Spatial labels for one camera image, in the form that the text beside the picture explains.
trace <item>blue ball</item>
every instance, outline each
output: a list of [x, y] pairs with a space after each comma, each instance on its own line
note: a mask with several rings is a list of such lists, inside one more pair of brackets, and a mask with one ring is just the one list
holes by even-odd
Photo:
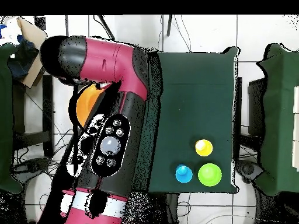
[[187, 166], [180, 164], [176, 168], [175, 177], [178, 180], [178, 182], [181, 183], [188, 183], [192, 179], [192, 171]]

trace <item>yellow ball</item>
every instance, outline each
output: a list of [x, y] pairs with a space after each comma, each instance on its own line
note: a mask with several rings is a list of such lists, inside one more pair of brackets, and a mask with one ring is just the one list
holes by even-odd
[[213, 151], [212, 143], [208, 140], [198, 140], [195, 144], [195, 151], [200, 156], [208, 156]]

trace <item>green table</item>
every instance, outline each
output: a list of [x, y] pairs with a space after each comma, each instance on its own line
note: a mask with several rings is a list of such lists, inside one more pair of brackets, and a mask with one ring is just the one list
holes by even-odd
[[[144, 189], [140, 184], [150, 174], [151, 193], [237, 191], [231, 180], [237, 55], [236, 47], [223, 54], [160, 52], [151, 62], [151, 72], [161, 65], [162, 81], [159, 85], [158, 73], [150, 73], [152, 95], [147, 104], [133, 189]], [[195, 143], [199, 139], [213, 144], [210, 156], [196, 153]], [[192, 180], [186, 184], [175, 178], [176, 167], [181, 163], [193, 171]], [[202, 185], [197, 178], [199, 168], [206, 163], [215, 163], [222, 170], [222, 180], [214, 187]]]
[[259, 64], [267, 80], [263, 97], [266, 131], [260, 153], [265, 172], [255, 183], [269, 196], [281, 191], [299, 193], [299, 173], [292, 167], [294, 87], [299, 86], [299, 53], [271, 44]]
[[13, 113], [12, 74], [7, 66], [10, 55], [18, 49], [13, 44], [0, 46], [0, 189], [10, 193], [20, 193], [22, 185], [11, 177]]

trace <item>green ball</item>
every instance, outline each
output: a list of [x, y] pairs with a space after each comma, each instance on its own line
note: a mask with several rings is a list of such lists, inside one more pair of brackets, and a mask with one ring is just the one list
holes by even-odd
[[222, 172], [217, 165], [207, 163], [199, 169], [198, 178], [204, 186], [216, 186], [221, 181]]

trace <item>orange object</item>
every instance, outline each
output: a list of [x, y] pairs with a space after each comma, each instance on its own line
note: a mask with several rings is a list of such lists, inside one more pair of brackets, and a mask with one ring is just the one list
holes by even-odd
[[85, 125], [97, 98], [104, 91], [104, 89], [97, 89], [96, 86], [92, 84], [79, 96], [76, 113], [77, 119], [82, 126]]

